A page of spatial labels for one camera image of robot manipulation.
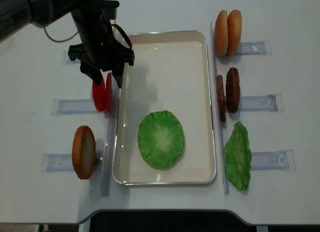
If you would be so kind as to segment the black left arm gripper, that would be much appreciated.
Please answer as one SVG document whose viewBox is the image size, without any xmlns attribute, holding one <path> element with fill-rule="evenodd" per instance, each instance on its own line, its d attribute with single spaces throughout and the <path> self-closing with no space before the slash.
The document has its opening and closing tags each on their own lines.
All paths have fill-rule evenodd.
<svg viewBox="0 0 320 232">
<path fill-rule="evenodd" d="M 79 60 L 80 71 L 98 86 L 101 71 L 112 71 L 119 88 L 123 87 L 124 63 L 134 65 L 132 43 L 121 27 L 111 24 L 120 3 L 116 0 L 79 0 L 71 16 L 82 44 L 71 45 L 70 60 Z"/>
</svg>

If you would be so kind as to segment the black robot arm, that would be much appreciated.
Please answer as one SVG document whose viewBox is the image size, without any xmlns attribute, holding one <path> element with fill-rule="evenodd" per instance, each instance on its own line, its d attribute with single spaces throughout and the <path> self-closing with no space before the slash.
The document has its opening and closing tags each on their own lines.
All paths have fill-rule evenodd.
<svg viewBox="0 0 320 232">
<path fill-rule="evenodd" d="M 111 71 L 121 88 L 125 64 L 133 66 L 135 54 L 123 29 L 111 24 L 119 5 L 116 0 L 0 0 L 0 39 L 28 24 L 45 28 L 71 13 L 81 43 L 69 47 L 69 59 L 79 60 L 80 71 L 97 85 L 101 72 Z"/>
</svg>

